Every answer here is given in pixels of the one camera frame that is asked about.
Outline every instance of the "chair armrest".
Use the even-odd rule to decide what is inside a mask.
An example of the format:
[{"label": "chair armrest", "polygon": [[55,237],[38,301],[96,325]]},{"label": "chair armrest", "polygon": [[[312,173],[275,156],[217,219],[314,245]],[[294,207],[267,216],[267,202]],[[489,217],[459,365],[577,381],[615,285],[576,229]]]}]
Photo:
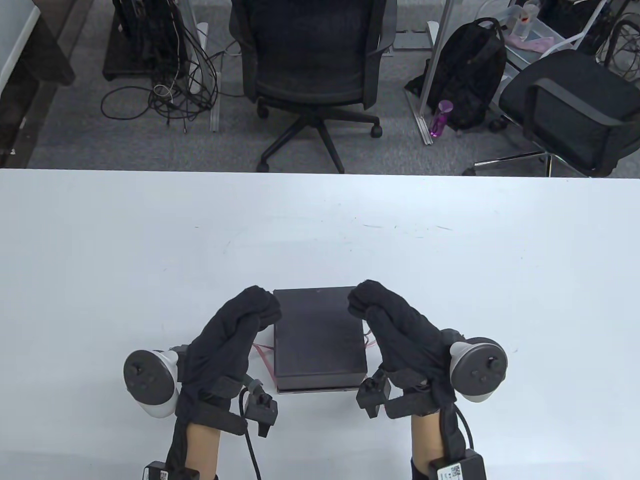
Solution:
[{"label": "chair armrest", "polygon": [[398,3],[397,0],[387,0],[385,5],[385,13],[382,16],[382,29],[380,31],[380,40],[378,48],[373,50],[369,55],[377,55],[383,53],[396,39]]},{"label": "chair armrest", "polygon": [[549,95],[553,96],[556,100],[567,105],[569,108],[575,110],[580,113],[584,117],[590,119],[592,122],[596,124],[600,124],[603,127],[618,127],[623,125],[624,122],[617,120],[615,118],[611,118],[608,115],[605,115],[601,111],[597,110],[593,106],[588,103],[580,100],[574,94],[569,92],[568,90],[559,86],[556,82],[548,79],[542,78],[535,83],[529,85],[527,87],[527,91],[525,93],[525,108],[524,108],[524,131],[525,133],[533,133],[534,132],[534,117],[536,112],[536,102],[538,100],[538,92],[540,90],[544,90],[549,93]]}]

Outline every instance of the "finger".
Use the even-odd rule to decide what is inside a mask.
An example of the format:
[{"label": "finger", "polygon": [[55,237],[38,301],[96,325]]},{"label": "finger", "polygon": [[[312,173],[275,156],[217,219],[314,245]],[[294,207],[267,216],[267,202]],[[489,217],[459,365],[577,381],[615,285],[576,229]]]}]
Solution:
[{"label": "finger", "polygon": [[269,293],[269,303],[267,308],[260,313],[260,331],[273,325],[282,318],[282,310],[280,302],[271,293]]},{"label": "finger", "polygon": [[439,374],[443,367],[442,359],[434,355],[431,346],[415,342],[413,338],[400,332],[387,312],[380,307],[369,307],[366,316],[367,324],[381,346],[380,351],[387,351],[395,367],[410,368],[430,377],[435,373],[431,365],[435,365]]},{"label": "finger", "polygon": [[368,306],[379,305],[391,317],[396,328],[410,337],[420,337],[423,342],[434,342],[440,338],[440,330],[427,318],[411,307],[395,292],[385,288],[379,282],[366,280],[352,290],[352,305],[360,310]]},{"label": "finger", "polygon": [[239,360],[245,361],[253,346],[255,336],[260,328],[260,317],[256,314],[246,315],[237,322],[236,331],[227,340],[216,356],[231,366]]},{"label": "finger", "polygon": [[376,305],[369,307],[366,321],[380,345],[380,351],[387,352],[395,368],[421,370],[420,363],[424,357],[420,349],[396,328],[386,311]]},{"label": "finger", "polygon": [[370,307],[378,305],[382,307],[391,317],[392,321],[400,330],[403,328],[406,318],[412,313],[411,307],[397,293],[388,290],[379,282],[374,280],[366,280],[355,287],[352,291],[354,297],[354,305]]},{"label": "finger", "polygon": [[269,292],[254,285],[244,289],[220,307],[216,317],[222,320],[227,338],[231,337],[236,330],[238,319],[267,310],[272,297],[273,295]]}]

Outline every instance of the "forearm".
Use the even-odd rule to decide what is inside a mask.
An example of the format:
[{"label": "forearm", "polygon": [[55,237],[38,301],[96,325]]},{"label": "forearm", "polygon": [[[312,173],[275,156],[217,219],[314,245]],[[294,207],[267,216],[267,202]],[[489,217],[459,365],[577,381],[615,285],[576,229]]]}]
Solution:
[{"label": "forearm", "polygon": [[428,475],[429,462],[444,457],[440,435],[440,413],[411,417],[413,464],[421,474]]},{"label": "forearm", "polygon": [[218,468],[220,430],[193,423],[189,424],[187,443],[185,467],[198,470],[200,480],[214,480]]}]

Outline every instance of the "qr code label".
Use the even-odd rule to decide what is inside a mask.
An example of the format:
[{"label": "qr code label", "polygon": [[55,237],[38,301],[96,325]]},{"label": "qr code label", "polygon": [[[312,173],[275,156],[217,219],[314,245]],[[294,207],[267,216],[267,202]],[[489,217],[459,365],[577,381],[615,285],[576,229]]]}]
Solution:
[{"label": "qr code label", "polygon": [[460,464],[454,463],[438,470],[438,480],[463,480]]}]

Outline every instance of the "bottle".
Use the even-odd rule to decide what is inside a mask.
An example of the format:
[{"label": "bottle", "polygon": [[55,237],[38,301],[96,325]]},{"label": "bottle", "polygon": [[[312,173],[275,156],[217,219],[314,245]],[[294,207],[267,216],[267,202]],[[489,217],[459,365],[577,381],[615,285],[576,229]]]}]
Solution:
[{"label": "bottle", "polygon": [[449,118],[449,113],[453,110],[453,103],[448,100],[441,100],[438,103],[438,109],[436,110],[435,115],[433,115],[433,120],[431,121],[431,126],[429,127],[429,133],[433,138],[439,138],[444,132],[444,127],[447,125],[447,119]]},{"label": "bottle", "polygon": [[533,22],[538,18],[540,12],[540,4],[537,0],[527,0],[520,10],[516,23],[511,32],[513,35],[520,37],[522,41],[527,40]]}]

